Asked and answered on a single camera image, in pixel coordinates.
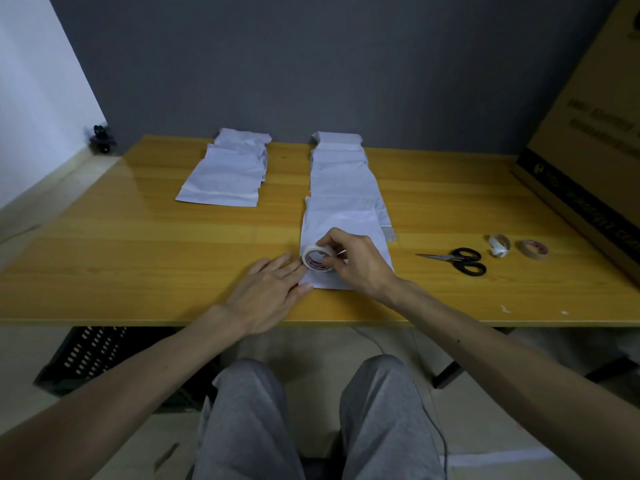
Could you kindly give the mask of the person's right hand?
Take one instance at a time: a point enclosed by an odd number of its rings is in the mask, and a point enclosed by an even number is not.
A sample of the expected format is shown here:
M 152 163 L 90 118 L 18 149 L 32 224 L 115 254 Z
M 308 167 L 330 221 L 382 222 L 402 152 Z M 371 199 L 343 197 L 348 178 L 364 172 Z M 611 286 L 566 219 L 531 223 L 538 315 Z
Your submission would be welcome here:
M 395 292 L 400 280 L 392 268 L 384 261 L 370 237 L 347 233 L 340 228 L 331 228 L 317 241 L 318 246 L 331 245 L 337 252 L 345 250 L 351 276 L 339 276 L 354 290 L 373 300 L 394 308 Z M 328 256 L 324 257 L 328 266 Z

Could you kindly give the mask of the person's left hand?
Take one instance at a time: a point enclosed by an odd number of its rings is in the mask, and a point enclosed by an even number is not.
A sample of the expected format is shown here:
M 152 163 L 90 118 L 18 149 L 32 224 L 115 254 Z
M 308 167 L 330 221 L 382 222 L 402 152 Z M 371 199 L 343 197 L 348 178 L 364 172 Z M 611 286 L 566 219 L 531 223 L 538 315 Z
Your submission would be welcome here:
M 313 288 L 301 281 L 297 286 L 285 286 L 281 281 L 281 269 L 302 264 L 300 258 L 293 259 L 286 253 L 270 259 L 270 264 L 259 273 L 247 273 L 224 305 L 225 313 L 238 325 L 242 337 L 272 329 Z

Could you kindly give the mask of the white adhesive tape roll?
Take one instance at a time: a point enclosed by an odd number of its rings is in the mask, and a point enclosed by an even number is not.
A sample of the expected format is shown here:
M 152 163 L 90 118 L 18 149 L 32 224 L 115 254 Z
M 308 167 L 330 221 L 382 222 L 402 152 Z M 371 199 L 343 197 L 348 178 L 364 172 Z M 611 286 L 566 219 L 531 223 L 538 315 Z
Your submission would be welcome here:
M 318 246 L 317 244 L 308 244 L 301 248 L 301 261 L 309 271 L 315 273 L 332 273 L 334 268 L 324 263 L 324 257 L 330 256 L 347 261 L 346 251 L 337 250 L 331 245 Z

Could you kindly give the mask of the white paper envelope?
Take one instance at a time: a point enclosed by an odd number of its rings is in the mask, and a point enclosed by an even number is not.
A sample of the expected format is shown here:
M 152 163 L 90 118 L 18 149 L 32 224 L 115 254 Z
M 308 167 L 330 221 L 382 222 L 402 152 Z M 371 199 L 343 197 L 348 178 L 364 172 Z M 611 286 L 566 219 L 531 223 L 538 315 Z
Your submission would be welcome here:
M 301 224 L 301 248 L 317 244 L 331 228 L 340 228 L 347 233 L 366 235 L 371 238 L 382 258 L 392 266 L 385 236 L 378 222 L 373 203 L 364 198 L 306 197 L 306 210 Z M 309 283 L 316 289 L 352 290 L 338 274 L 315 273 L 307 270 L 301 283 Z

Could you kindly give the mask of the person's right forearm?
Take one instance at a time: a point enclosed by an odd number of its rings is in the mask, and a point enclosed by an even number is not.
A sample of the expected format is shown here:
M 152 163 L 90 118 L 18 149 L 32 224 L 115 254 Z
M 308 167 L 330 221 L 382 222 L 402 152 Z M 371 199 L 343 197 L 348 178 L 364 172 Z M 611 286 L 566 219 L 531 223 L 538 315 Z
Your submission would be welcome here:
M 583 480 L 640 480 L 640 409 L 392 276 L 379 298 Z

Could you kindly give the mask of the person's left forearm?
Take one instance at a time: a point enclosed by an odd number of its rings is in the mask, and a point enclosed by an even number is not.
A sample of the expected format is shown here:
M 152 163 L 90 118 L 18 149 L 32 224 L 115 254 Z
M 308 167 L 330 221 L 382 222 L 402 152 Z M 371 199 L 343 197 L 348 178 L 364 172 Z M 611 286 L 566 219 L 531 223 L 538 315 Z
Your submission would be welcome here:
M 91 480 L 162 402 L 247 330 L 231 306 L 215 306 L 14 426 L 0 435 L 0 480 Z

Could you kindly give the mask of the row of white envelopes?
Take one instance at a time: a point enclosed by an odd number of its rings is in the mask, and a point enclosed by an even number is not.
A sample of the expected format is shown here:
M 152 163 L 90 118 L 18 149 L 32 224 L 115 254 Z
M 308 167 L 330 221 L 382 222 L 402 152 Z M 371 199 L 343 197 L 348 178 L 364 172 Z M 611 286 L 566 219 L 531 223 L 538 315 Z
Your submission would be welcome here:
M 378 181 L 369 167 L 359 134 L 318 131 L 310 157 L 312 196 L 352 196 L 372 201 L 387 242 L 396 240 Z

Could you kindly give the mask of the pile of white envelopes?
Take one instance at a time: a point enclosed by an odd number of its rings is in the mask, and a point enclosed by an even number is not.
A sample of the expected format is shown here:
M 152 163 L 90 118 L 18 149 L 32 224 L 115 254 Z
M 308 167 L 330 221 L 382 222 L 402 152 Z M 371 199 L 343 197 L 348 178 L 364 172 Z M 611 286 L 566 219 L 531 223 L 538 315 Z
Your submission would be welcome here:
M 180 188 L 176 201 L 256 207 L 266 179 L 268 134 L 221 128 L 204 158 Z

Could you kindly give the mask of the black table leg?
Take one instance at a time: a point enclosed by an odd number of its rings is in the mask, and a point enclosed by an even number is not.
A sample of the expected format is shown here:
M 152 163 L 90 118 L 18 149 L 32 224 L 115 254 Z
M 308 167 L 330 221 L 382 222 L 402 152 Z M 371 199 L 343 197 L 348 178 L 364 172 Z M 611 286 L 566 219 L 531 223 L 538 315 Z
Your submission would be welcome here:
M 431 384 L 434 389 L 442 390 L 458 379 L 463 373 L 464 369 L 458 362 L 451 362 L 443 371 L 432 377 Z

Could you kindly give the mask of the person's grey trousers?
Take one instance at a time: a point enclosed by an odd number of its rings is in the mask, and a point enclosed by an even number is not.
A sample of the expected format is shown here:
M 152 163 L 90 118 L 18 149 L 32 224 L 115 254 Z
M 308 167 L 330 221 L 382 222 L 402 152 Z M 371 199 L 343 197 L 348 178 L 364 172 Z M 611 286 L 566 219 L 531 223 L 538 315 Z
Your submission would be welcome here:
M 192 480 L 305 480 L 287 428 L 284 387 L 244 358 L 213 380 L 198 428 Z M 429 418 L 404 363 L 364 361 L 340 397 L 346 460 L 341 480 L 444 480 Z

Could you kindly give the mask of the black perforated plastic crate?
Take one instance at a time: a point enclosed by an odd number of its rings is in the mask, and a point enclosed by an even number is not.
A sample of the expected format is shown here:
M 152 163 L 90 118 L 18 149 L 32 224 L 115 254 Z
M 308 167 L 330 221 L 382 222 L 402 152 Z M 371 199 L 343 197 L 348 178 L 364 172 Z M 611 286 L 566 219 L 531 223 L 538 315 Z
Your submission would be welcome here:
M 162 326 L 73 327 L 33 384 L 55 397 L 64 397 L 179 330 Z M 202 411 L 206 398 L 216 395 L 212 381 L 220 370 L 221 359 L 216 356 L 172 393 L 156 413 Z

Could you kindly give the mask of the brown empty tape core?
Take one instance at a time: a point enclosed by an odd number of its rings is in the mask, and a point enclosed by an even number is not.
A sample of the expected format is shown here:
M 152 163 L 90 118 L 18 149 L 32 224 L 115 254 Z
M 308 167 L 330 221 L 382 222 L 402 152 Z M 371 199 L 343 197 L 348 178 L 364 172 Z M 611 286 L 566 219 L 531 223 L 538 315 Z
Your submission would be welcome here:
M 549 256 L 548 247 L 544 243 L 533 239 L 520 241 L 518 249 L 524 256 L 533 260 L 545 260 Z

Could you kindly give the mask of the small black clamp device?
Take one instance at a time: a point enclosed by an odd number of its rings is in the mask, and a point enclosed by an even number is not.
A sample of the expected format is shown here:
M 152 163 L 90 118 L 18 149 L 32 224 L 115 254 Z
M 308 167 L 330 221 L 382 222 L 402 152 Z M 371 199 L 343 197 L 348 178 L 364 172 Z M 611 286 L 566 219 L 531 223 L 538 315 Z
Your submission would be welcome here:
M 92 150 L 103 155 L 114 154 L 117 147 L 113 133 L 107 124 L 93 126 L 93 133 L 89 137 L 89 144 Z

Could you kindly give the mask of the large brown cardboard box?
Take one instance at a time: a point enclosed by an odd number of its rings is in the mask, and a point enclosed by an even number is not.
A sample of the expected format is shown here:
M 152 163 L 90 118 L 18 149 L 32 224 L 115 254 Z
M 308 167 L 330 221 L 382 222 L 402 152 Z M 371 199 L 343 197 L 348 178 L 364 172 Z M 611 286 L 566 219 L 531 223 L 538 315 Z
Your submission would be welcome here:
M 640 286 L 640 0 L 619 0 L 514 175 Z

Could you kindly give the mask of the black handled scissors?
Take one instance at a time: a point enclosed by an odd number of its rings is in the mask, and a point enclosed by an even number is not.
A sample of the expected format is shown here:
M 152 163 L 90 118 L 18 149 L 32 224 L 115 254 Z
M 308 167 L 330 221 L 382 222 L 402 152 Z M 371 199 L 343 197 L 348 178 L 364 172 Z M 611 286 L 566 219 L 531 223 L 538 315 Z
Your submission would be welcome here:
M 481 262 L 482 254 L 471 248 L 457 248 L 447 255 L 416 254 L 418 257 L 449 262 L 460 273 L 472 277 L 484 276 L 486 266 Z

